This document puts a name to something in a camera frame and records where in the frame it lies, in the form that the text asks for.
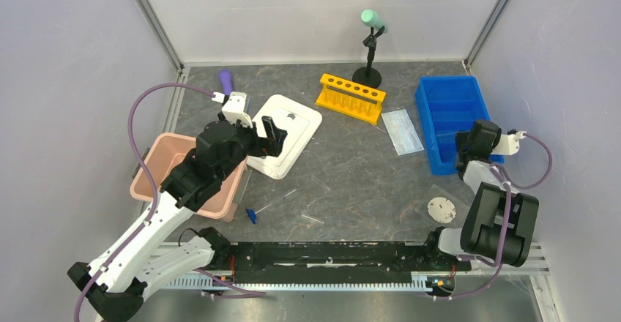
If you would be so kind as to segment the small glass test tube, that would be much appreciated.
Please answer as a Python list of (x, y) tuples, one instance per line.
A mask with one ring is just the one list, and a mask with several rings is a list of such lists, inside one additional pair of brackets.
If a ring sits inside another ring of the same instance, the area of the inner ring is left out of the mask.
[(326, 183), (324, 183), (321, 179), (319, 179), (318, 177), (312, 176), (311, 180), (314, 181), (315, 183), (317, 183), (326, 192), (330, 192), (331, 191), (331, 188)]

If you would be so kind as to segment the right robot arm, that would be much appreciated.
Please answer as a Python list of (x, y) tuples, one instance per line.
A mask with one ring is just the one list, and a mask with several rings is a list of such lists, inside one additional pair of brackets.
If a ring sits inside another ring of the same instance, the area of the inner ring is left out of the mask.
[(479, 260), (498, 267), (520, 267), (529, 256), (539, 201), (514, 185), (492, 156), (513, 155), (520, 149), (525, 131), (503, 133), (495, 123), (476, 120), (471, 129), (455, 135), (455, 169), (475, 197), (464, 224), (438, 227), (429, 233), (423, 260), (432, 269), (457, 261)]

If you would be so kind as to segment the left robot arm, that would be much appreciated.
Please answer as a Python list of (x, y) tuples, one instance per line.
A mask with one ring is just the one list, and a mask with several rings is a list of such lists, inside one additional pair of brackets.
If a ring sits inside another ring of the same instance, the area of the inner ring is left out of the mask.
[(223, 182), (247, 157), (277, 157), (288, 136), (273, 119), (231, 123), (224, 116), (205, 126), (195, 146), (169, 175), (153, 187), (147, 210), (110, 248), (90, 263), (76, 262), (68, 276), (80, 289), (74, 311), (79, 319), (82, 301), (88, 300), (104, 321), (128, 321), (143, 303), (164, 285), (186, 272), (209, 265), (223, 268), (230, 259), (228, 241), (214, 229), (195, 235), (189, 243), (152, 260), (151, 254), (185, 220), (217, 195)]

